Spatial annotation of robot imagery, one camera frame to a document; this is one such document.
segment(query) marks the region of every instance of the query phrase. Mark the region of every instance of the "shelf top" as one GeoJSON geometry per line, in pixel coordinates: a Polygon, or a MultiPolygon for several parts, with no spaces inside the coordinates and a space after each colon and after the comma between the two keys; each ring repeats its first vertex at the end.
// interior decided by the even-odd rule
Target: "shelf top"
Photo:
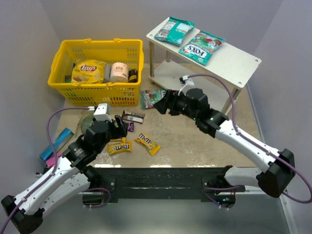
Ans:
{"type": "Polygon", "coordinates": [[[261,63],[261,59],[248,54],[228,43],[224,43],[214,52],[213,56],[209,59],[207,65],[202,65],[194,60],[179,54],[180,48],[185,46],[197,33],[199,29],[194,28],[186,34],[185,39],[181,46],[176,46],[164,41],[159,41],[154,38],[156,33],[165,25],[169,17],[149,32],[146,37],[154,44],[163,47],[167,51],[183,58],[184,60],[196,64],[207,71],[217,75],[218,77],[230,82],[238,89],[245,87],[255,70],[261,63]]]}

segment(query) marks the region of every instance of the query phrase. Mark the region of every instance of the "lower shelf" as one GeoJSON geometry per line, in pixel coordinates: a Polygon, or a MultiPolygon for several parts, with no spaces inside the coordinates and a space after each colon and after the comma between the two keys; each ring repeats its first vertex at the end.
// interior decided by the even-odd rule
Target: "lower shelf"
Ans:
{"type": "MultiPolygon", "coordinates": [[[[163,61],[155,69],[154,77],[150,77],[150,79],[165,89],[180,90],[182,85],[179,78],[181,76],[191,74],[194,74],[194,72],[171,60],[170,62],[163,61]]],[[[226,100],[229,97],[226,90],[211,83],[203,77],[196,77],[193,79],[193,81],[195,84],[195,88],[202,89],[204,94],[207,95],[210,106],[215,110],[221,111],[226,100]]],[[[194,87],[187,86],[185,89],[183,89],[183,92],[185,93],[191,88],[194,87]]]]}

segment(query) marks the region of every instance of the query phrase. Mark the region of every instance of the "table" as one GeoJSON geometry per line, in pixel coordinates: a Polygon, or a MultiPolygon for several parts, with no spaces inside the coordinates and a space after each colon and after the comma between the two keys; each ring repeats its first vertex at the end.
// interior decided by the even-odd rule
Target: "table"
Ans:
{"type": "MultiPolygon", "coordinates": [[[[183,67],[195,72],[199,68],[192,64],[183,67]]],[[[148,79],[149,65],[145,64],[142,72],[141,90],[159,89],[156,84],[150,84],[148,79]]],[[[64,107],[72,106],[65,101],[64,107]]],[[[246,89],[241,92],[241,98],[236,103],[237,124],[252,136],[259,138],[253,111],[246,89]]],[[[143,124],[135,123],[135,131],[129,133],[127,140],[133,140],[141,132],[151,140],[161,145],[161,149],[150,156],[146,149],[133,141],[131,153],[124,152],[107,154],[107,147],[90,165],[95,167],[223,167],[226,165],[252,167],[254,164],[239,152],[225,143],[211,138],[199,131],[195,122],[185,116],[172,117],[161,115],[155,109],[142,110],[141,105],[134,107],[112,107],[112,114],[121,115],[123,110],[144,113],[143,124]]],[[[67,127],[73,132],[77,123],[87,114],[84,110],[69,110],[61,113],[56,136],[67,127]]]]}
{"type": "MultiPolygon", "coordinates": [[[[184,59],[186,62],[194,64],[201,68],[201,72],[217,76],[223,81],[233,86],[232,95],[235,100],[240,91],[245,87],[248,80],[251,78],[255,70],[261,63],[261,59],[248,54],[228,43],[224,43],[214,52],[214,55],[209,59],[207,65],[202,65],[194,60],[179,54],[180,48],[183,48],[200,30],[194,28],[188,32],[181,46],[176,46],[167,42],[159,41],[154,38],[155,34],[166,24],[167,18],[151,32],[146,35],[149,40],[150,47],[150,79],[151,83],[156,83],[165,89],[179,90],[181,84],[179,77],[184,75],[194,74],[194,70],[188,70],[180,64],[170,59],[171,53],[184,59]],[[166,59],[154,69],[154,45],[160,46],[166,50],[166,59]]],[[[228,93],[218,85],[205,79],[204,77],[194,78],[195,87],[200,87],[205,94],[210,94],[211,107],[221,111],[222,113],[229,112],[231,100],[228,93]]]]}

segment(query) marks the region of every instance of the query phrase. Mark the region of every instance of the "green snack bag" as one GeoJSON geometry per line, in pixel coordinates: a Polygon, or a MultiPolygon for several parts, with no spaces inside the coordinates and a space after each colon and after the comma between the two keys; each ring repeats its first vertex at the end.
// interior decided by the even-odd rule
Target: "green snack bag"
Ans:
{"type": "Polygon", "coordinates": [[[214,51],[223,43],[225,43],[225,39],[200,31],[189,43],[180,49],[179,53],[206,65],[214,51]]]}
{"type": "Polygon", "coordinates": [[[194,23],[170,17],[167,23],[156,33],[157,40],[174,45],[181,45],[188,31],[194,28],[194,23]]]}
{"type": "Polygon", "coordinates": [[[151,109],[153,105],[160,101],[166,94],[165,89],[158,90],[143,90],[141,91],[141,106],[142,109],[151,109]]]}

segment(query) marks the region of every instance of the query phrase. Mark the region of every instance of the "plastic basket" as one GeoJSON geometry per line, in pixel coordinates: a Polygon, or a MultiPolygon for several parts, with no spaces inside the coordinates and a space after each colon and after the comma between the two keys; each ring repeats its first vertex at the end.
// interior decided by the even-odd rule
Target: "plastic basket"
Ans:
{"type": "Polygon", "coordinates": [[[138,39],[65,40],[61,43],[51,66],[48,84],[57,89],[75,106],[98,105],[136,106],[139,99],[144,64],[143,42],[138,39]],[[77,59],[96,59],[110,63],[123,62],[137,69],[137,83],[80,84],[65,83],[77,59]]]}

